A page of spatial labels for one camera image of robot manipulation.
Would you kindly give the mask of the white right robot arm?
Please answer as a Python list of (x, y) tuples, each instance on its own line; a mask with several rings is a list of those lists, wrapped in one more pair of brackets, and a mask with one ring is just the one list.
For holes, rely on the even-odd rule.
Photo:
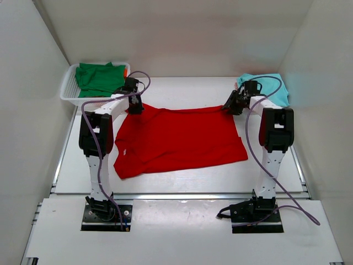
[[(281, 162), (294, 142), (294, 111), (289, 107), (278, 106), (269, 99), (279, 92), (283, 82), (278, 77), (267, 78), (279, 83), (273, 92), (264, 94), (264, 86), (254, 77), (233, 90), (222, 109), (232, 115), (241, 115), (243, 109), (249, 109), (245, 121), (245, 138), (252, 157), (261, 168), (253, 197), (259, 202), (274, 203)], [(261, 117), (258, 133), (259, 145), (263, 150), (261, 161), (256, 157), (249, 139), (248, 124), (252, 113)]]

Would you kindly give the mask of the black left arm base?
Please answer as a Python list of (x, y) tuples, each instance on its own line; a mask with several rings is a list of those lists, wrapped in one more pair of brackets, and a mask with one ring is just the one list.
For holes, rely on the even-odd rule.
[(133, 205), (119, 204), (120, 214), (116, 206), (109, 200), (98, 201), (89, 196), (82, 217), (82, 231), (130, 232)]

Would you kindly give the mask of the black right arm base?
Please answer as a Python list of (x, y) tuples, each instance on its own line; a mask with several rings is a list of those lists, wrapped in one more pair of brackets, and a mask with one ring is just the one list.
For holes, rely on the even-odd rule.
[(233, 234), (278, 234), (283, 225), (275, 198), (255, 194), (249, 200), (221, 209), (216, 218), (230, 219)]

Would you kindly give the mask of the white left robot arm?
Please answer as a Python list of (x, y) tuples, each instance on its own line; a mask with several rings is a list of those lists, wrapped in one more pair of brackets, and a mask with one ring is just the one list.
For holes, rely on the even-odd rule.
[(114, 121), (128, 110), (140, 114), (144, 110), (141, 82), (128, 77), (125, 84), (113, 93), (110, 99), (83, 104), (79, 148), (83, 151), (89, 166), (91, 193), (86, 197), (93, 208), (112, 204), (113, 191), (109, 181), (109, 155), (114, 143)]

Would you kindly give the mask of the red t shirt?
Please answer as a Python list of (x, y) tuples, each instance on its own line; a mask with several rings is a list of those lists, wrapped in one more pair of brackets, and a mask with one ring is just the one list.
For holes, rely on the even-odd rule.
[(142, 114), (126, 116), (115, 145), (114, 169), (121, 179), (248, 159), (233, 116), (221, 106), (170, 110), (145, 105)]

